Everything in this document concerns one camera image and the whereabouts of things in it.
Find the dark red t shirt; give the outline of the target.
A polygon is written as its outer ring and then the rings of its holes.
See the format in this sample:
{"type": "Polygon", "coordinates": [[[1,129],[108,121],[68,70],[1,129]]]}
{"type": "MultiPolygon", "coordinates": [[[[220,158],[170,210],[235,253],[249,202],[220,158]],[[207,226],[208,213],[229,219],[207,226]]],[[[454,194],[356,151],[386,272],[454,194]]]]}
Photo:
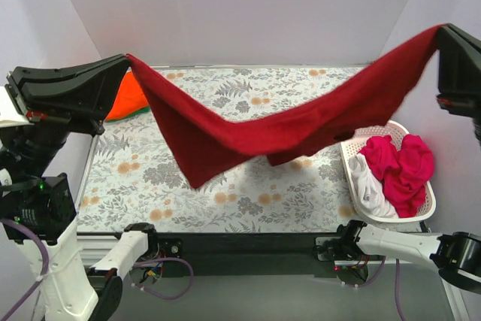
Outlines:
{"type": "Polygon", "coordinates": [[[437,50],[433,26],[329,93],[280,113],[231,122],[215,114],[133,55],[127,58],[178,167],[197,189],[257,156],[281,165],[384,126],[416,86],[437,50]]]}

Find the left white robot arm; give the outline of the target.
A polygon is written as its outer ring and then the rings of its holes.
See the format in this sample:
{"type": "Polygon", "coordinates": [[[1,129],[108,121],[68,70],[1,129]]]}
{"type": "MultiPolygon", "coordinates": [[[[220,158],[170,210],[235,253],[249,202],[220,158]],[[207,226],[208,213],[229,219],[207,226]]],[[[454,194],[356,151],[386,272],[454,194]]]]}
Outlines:
{"type": "Polygon", "coordinates": [[[160,251],[149,223],[131,224],[91,267],[80,256],[66,174],[45,171],[72,133],[97,136],[130,66],[124,55],[70,68],[18,67],[1,88],[1,222],[28,259],[47,320],[107,320],[125,276],[160,251]]]}

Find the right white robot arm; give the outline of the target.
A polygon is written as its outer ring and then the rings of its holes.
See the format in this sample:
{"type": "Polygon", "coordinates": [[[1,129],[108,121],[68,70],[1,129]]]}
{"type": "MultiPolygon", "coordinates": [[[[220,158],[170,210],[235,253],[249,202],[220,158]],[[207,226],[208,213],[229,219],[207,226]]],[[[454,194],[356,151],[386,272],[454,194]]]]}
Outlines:
{"type": "MultiPolygon", "coordinates": [[[[480,136],[480,41],[448,24],[436,34],[440,46],[437,102],[452,115],[470,117],[480,136]]],[[[349,259],[388,256],[437,271],[443,280],[480,292],[480,238],[469,232],[414,235],[350,220],[337,229],[337,248],[349,259]]]]}

